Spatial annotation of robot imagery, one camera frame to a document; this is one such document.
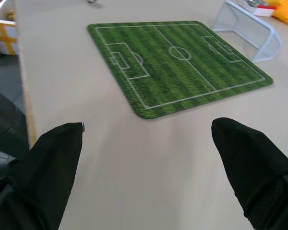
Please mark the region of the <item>yellow plush toy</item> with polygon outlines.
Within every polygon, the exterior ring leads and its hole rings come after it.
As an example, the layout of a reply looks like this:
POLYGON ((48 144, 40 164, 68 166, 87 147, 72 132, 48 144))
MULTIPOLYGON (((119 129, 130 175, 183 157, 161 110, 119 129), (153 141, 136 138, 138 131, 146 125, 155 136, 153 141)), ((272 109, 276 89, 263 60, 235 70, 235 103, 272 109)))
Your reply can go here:
POLYGON ((288 0, 265 0, 276 9, 272 16, 288 25, 288 0))

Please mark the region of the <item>black robot body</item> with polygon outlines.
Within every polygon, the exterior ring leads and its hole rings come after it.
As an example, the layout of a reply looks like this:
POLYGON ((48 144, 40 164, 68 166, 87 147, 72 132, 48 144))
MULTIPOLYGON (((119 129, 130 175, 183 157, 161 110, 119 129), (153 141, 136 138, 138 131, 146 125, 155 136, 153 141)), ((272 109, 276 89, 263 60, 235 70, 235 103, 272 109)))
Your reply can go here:
POLYGON ((0 152, 8 155, 0 163, 0 180, 29 152, 24 113, 0 93, 0 152))

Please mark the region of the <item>white mini soccer goal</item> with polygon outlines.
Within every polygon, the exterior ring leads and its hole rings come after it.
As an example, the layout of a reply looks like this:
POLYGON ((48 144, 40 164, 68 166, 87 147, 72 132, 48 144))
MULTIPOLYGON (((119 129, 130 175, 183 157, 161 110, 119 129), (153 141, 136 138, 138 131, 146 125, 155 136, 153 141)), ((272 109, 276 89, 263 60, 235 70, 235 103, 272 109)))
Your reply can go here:
POLYGON ((274 59, 282 48, 277 31, 236 3, 226 0, 212 27, 214 32, 233 32, 256 48, 249 59, 256 63, 274 59))

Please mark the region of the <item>green soccer field mat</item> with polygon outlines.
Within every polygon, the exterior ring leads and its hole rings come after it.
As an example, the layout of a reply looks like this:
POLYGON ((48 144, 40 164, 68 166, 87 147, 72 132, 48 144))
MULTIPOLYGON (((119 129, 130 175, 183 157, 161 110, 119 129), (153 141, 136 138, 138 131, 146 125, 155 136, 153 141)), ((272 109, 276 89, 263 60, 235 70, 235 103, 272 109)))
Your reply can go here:
POLYGON ((133 112, 143 119, 274 82, 198 21, 96 23, 87 31, 133 112))

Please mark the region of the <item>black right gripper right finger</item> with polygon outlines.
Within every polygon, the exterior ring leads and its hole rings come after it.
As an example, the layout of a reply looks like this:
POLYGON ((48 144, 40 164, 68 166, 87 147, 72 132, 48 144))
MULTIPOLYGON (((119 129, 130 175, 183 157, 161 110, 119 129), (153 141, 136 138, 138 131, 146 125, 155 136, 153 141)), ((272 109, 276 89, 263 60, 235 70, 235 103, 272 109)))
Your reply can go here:
POLYGON ((288 230, 288 157, 264 133, 230 118, 213 120, 211 132, 254 230, 288 230))

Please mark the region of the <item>white and red tray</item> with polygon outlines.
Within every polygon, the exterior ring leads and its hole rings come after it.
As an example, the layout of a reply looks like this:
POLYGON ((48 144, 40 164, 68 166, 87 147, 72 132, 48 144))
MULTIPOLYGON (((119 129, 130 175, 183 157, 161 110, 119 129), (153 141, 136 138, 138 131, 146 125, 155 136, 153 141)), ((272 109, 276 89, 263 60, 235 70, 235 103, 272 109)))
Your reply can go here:
POLYGON ((276 10, 264 0, 237 0, 237 3, 249 13, 260 17, 271 17, 276 10))

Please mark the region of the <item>white and yellow storage box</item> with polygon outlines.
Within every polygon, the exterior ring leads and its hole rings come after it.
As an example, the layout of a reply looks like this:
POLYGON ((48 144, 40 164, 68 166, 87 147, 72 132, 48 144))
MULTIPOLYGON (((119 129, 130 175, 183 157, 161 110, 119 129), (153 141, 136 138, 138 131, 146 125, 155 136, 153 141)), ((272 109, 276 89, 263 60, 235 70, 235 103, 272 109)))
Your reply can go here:
POLYGON ((18 55, 18 39, 13 0, 0 0, 0 55, 18 55))

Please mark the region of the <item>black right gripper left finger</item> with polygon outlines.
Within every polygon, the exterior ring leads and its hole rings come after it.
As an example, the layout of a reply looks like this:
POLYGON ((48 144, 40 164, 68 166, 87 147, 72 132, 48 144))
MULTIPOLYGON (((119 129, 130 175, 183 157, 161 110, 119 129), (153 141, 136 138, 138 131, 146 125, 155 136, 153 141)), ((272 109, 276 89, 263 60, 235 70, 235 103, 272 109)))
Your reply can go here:
POLYGON ((58 230, 75 180, 84 124, 44 133, 21 158, 0 165, 0 230, 58 230))

